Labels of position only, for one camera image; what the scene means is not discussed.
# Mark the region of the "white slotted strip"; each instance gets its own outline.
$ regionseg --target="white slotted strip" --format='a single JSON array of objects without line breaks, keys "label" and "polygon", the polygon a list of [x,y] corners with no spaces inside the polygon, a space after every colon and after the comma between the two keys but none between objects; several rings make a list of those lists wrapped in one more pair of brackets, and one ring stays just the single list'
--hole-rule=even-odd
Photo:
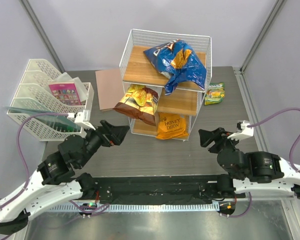
[{"label": "white slotted strip", "polygon": [[[219,204],[213,202],[212,204],[196,204],[196,205],[121,205],[112,204],[105,211],[108,213],[145,213],[145,212],[205,212],[218,211]],[[71,203],[51,208],[49,213],[60,212],[77,212],[78,209]]]}]

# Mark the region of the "shelf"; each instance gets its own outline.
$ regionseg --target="shelf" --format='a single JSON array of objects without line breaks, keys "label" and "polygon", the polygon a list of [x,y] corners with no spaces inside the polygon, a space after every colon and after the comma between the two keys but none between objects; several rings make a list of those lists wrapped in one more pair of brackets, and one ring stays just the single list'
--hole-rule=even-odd
[{"label": "shelf", "polygon": [[197,115],[197,99],[198,93],[196,91],[176,89],[172,94],[166,96],[165,89],[163,89],[157,111],[195,116]]},{"label": "shelf", "polygon": [[[185,116],[186,120],[186,129],[189,129],[189,116]],[[149,136],[157,136],[158,131],[157,131],[157,126],[152,126],[149,124],[144,123],[143,121],[136,119],[134,122],[133,126],[133,133],[134,134],[141,134],[141,135],[149,135]],[[187,140],[188,136],[176,138],[176,139],[181,139],[181,140]]]},{"label": "shelf", "polygon": [[[132,49],[129,62],[127,64],[123,81],[127,83],[143,84],[164,87],[168,79],[159,73],[147,59],[144,50],[149,49],[148,46],[135,45]],[[206,54],[204,52],[196,52],[197,56],[206,66]],[[194,82],[187,81],[178,84],[177,89],[191,90],[202,92]]]}]

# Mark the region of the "orange snack bag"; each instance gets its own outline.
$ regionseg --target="orange snack bag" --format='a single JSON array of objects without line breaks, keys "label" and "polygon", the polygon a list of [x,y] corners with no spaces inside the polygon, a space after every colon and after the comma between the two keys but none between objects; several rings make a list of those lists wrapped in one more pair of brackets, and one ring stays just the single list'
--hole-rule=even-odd
[{"label": "orange snack bag", "polygon": [[157,139],[164,140],[189,136],[187,122],[183,115],[160,112],[159,116]]}]

